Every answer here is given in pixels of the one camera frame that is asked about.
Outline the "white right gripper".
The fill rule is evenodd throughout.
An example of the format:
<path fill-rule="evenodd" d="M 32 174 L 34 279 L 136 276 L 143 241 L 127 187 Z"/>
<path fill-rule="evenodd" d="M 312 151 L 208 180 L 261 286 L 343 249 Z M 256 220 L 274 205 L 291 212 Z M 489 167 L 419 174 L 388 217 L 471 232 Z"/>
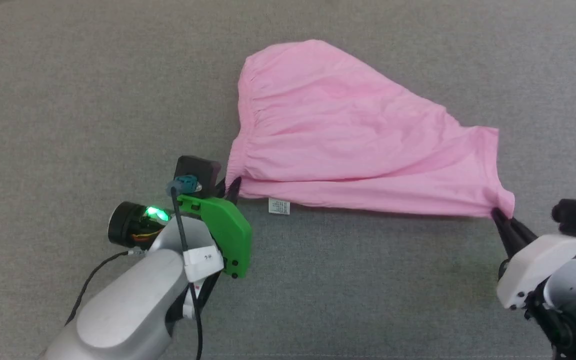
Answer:
<path fill-rule="evenodd" d="M 525 305 L 520 293 L 527 296 L 576 257 L 576 237 L 564 234 L 538 237 L 528 226 L 516 218 L 509 219 L 497 207 L 492 209 L 491 218 L 510 260 L 498 281 L 496 296 L 503 308 L 519 308 Z"/>

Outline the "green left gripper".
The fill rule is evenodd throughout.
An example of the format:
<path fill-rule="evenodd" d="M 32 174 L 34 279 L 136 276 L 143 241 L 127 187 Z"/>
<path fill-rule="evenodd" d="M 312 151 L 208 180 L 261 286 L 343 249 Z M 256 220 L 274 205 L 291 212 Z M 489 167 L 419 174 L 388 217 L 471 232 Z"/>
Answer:
<path fill-rule="evenodd" d="M 252 227 L 236 207 L 241 186 L 241 177 L 235 178 L 228 189 L 226 179 L 222 178 L 215 185 L 217 197 L 197 198 L 181 194 L 177 198 L 183 212 L 197 215 L 205 223 L 226 260 L 224 273 L 234 279 L 246 277 L 252 255 Z"/>

